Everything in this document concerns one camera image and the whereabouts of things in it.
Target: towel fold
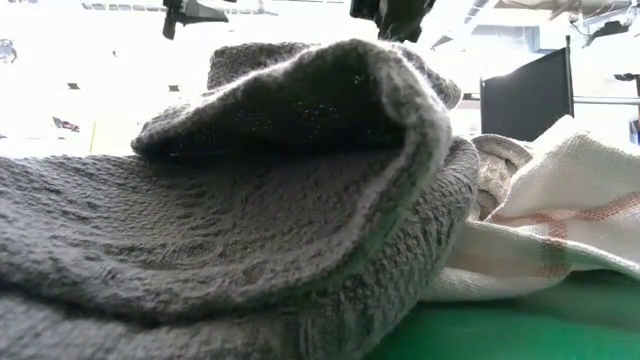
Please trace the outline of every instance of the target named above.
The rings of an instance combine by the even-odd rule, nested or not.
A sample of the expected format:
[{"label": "towel fold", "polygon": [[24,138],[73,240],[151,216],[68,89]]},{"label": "towel fold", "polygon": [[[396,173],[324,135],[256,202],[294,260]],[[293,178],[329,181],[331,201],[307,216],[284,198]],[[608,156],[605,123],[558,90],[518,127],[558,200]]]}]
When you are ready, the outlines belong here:
[{"label": "towel fold", "polygon": [[475,197],[459,89],[397,45],[293,48],[137,156],[0,158],[1,358],[360,358],[425,296]]}]

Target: black screen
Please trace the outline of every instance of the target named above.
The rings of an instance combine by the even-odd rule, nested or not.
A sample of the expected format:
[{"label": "black screen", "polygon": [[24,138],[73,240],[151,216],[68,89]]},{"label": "black screen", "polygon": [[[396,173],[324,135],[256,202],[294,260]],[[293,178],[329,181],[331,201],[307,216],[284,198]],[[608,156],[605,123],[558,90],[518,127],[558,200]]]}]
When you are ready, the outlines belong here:
[{"label": "black screen", "polygon": [[481,81],[480,112],[483,134],[522,141],[533,141],[561,117],[573,116],[568,48]]}]

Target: striped towel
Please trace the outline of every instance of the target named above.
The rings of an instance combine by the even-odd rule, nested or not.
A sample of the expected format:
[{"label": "striped towel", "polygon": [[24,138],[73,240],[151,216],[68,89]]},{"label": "striped towel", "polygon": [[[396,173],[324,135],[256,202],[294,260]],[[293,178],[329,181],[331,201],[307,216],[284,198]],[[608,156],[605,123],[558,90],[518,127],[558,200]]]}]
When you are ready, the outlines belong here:
[{"label": "striped towel", "polygon": [[476,206],[425,301],[492,300],[553,286],[572,271],[640,280],[640,150],[571,117],[531,144],[473,139]]}]

